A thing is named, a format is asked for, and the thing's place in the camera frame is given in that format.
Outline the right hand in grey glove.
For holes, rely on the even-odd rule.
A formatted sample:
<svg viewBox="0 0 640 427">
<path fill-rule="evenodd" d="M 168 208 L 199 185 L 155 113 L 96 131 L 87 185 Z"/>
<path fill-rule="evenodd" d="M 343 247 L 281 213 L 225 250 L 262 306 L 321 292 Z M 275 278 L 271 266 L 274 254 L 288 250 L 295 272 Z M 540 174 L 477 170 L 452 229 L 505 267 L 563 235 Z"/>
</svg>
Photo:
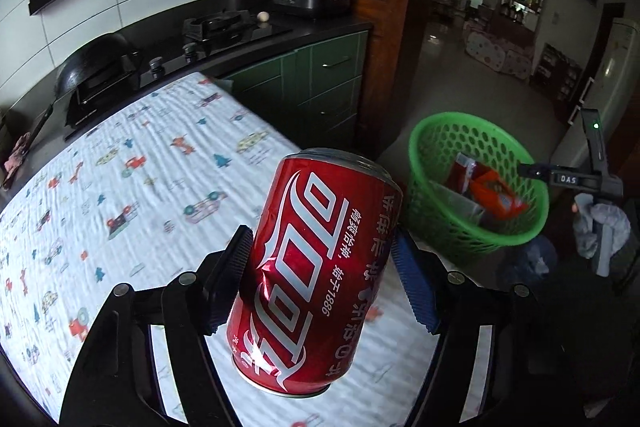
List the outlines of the right hand in grey glove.
<svg viewBox="0 0 640 427">
<path fill-rule="evenodd" d="M 630 221 L 615 205 L 599 202 L 595 204 L 589 194 L 578 194 L 573 202 L 573 230 L 578 255 L 591 259 L 597 252 L 598 232 L 609 229 L 612 234 L 611 256 L 615 256 L 628 242 Z"/>
</svg>

